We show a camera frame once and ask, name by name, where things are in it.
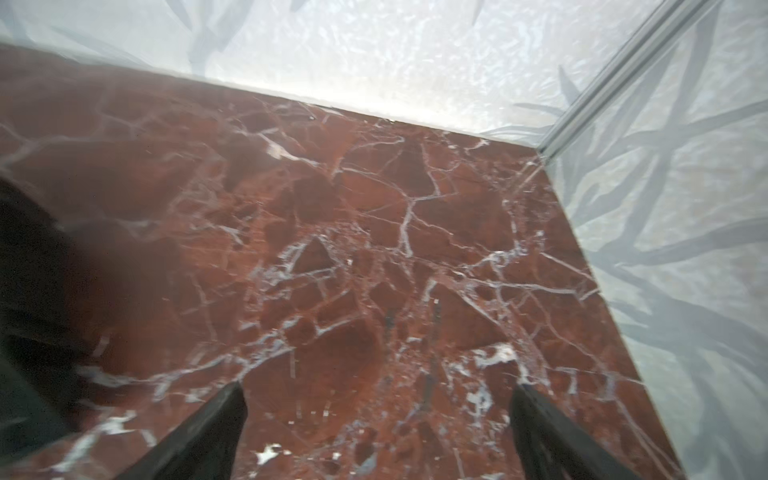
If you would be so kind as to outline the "black plastic bin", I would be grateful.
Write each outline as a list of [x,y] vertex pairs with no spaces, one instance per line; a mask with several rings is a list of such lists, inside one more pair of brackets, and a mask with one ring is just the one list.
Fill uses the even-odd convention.
[[71,245],[53,217],[1,183],[1,464],[76,429],[76,362],[87,348],[68,305]]

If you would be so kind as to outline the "aluminium corner frame post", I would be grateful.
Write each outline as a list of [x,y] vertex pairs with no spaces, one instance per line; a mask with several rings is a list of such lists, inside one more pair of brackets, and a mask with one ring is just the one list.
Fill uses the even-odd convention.
[[550,159],[560,154],[623,91],[665,55],[682,34],[718,5],[717,0],[661,2],[543,136],[537,147],[539,155]]

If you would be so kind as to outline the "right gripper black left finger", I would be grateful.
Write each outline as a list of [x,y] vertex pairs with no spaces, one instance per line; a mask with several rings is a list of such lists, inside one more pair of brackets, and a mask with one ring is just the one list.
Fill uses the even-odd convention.
[[119,479],[229,479],[248,416],[240,383],[231,382]]

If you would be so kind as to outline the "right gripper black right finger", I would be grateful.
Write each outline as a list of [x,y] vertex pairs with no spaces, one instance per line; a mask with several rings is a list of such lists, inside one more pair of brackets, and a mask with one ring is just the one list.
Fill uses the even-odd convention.
[[527,479],[638,477],[530,385],[515,387],[509,416]]

